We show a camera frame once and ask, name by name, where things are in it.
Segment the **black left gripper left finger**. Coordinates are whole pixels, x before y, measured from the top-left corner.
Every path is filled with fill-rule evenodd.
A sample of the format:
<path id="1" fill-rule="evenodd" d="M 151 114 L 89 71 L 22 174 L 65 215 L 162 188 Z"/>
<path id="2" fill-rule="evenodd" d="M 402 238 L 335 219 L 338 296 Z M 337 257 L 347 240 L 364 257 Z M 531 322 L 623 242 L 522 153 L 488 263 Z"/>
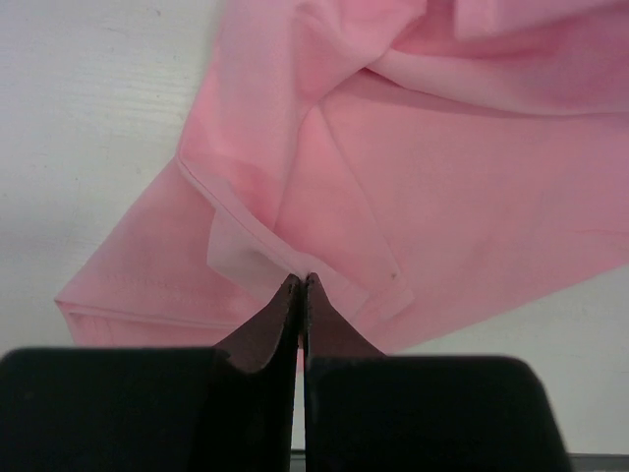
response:
<path id="1" fill-rule="evenodd" d="M 286 471 L 300 281 L 193 348 L 21 348 L 1 361 L 5 471 Z"/>

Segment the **pink t shirt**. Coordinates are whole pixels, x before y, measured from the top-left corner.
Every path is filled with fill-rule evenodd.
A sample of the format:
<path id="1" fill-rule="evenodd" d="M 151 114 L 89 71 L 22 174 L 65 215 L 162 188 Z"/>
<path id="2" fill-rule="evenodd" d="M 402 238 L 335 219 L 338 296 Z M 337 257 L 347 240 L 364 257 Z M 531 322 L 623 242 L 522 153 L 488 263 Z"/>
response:
<path id="1" fill-rule="evenodd" d="M 397 351 L 628 262 L 624 1 L 229 1 L 174 158 L 57 295 L 218 341 L 316 273 Z"/>

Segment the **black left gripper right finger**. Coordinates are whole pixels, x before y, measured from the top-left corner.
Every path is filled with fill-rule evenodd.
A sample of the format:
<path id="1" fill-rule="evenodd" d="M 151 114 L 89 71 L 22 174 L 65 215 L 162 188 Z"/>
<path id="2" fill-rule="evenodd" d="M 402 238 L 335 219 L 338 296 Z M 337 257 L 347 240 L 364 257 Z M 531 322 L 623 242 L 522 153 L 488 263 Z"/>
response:
<path id="1" fill-rule="evenodd" d="M 505 356 L 388 356 L 304 284 L 310 471 L 568 471 L 541 381 Z"/>

